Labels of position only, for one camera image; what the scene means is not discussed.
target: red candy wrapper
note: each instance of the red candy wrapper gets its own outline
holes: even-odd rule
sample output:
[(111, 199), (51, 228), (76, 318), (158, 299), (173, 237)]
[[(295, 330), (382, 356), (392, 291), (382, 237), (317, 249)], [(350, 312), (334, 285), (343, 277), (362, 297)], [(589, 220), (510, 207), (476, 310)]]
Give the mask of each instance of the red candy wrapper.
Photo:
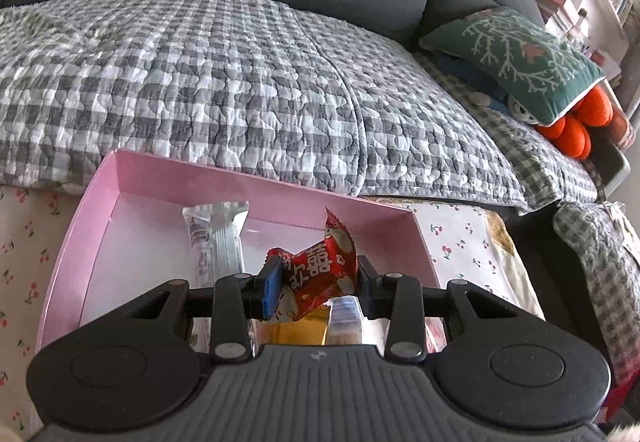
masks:
[(326, 210), (324, 240), (297, 254), (272, 248), (269, 256), (281, 256), (282, 292), (270, 322), (297, 321), (332, 297), (355, 292), (356, 248), (349, 231)]

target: plaid fabric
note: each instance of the plaid fabric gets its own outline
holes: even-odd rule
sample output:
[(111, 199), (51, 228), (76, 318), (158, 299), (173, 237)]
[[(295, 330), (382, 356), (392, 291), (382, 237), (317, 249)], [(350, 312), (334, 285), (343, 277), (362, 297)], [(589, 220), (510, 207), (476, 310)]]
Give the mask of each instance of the plaid fabric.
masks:
[(84, 186), (113, 148), (527, 207), (478, 123), (402, 47), (345, 22), (267, 0), (0, 11), (0, 183)]
[(475, 91), (464, 81), (441, 72), (429, 57), (415, 53), (417, 61), (448, 93), (474, 116), (511, 162), (532, 210), (556, 200), (595, 202), (604, 195), (599, 176), (596, 183), (577, 160), (568, 158), (532, 126), (517, 122), (508, 115), (469, 102), (467, 95)]
[(611, 204), (562, 205), (554, 230), (576, 253), (618, 385), (640, 368), (640, 267), (623, 247)]

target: snack package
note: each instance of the snack package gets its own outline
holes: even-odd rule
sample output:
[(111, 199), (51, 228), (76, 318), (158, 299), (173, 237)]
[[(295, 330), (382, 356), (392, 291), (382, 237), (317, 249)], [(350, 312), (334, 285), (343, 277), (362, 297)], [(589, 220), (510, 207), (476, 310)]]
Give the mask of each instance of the snack package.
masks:
[(321, 305), (291, 323), (256, 321), (258, 345), (324, 345), (327, 336), (330, 307)]
[[(189, 227), (195, 288), (210, 287), (223, 276), (244, 272), (240, 232), (249, 202), (216, 202), (182, 210)], [(191, 345), (208, 351), (211, 319), (195, 318)]]
[(327, 300), (355, 292), (356, 248), (349, 231), (326, 210), (324, 240), (297, 254), (272, 248), (281, 256), (282, 291), (271, 322), (297, 321)]
[(328, 345), (361, 345), (363, 323), (360, 302), (355, 296), (342, 296), (331, 300), (331, 314), (326, 333)]
[(427, 351), (430, 354), (441, 352), (447, 346), (444, 324), (439, 317), (425, 317), (424, 330), (427, 336)]

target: green cushion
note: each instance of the green cushion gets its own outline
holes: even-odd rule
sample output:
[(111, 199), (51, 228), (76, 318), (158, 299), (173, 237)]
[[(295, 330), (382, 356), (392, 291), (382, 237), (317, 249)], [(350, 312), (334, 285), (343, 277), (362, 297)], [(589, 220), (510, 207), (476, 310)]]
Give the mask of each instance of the green cushion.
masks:
[(420, 46), (472, 62), (543, 126), (605, 77), (596, 63), (507, 7), (446, 23), (420, 38)]

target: orange plush toy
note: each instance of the orange plush toy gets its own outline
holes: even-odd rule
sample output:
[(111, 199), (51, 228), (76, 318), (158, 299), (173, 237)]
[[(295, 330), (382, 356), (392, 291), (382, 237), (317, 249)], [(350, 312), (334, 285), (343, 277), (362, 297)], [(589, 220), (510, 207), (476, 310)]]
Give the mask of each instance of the orange plush toy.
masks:
[(568, 157), (585, 160), (591, 153), (591, 138), (584, 125), (607, 126), (611, 119), (611, 101), (602, 88), (594, 86), (564, 117), (536, 129)]

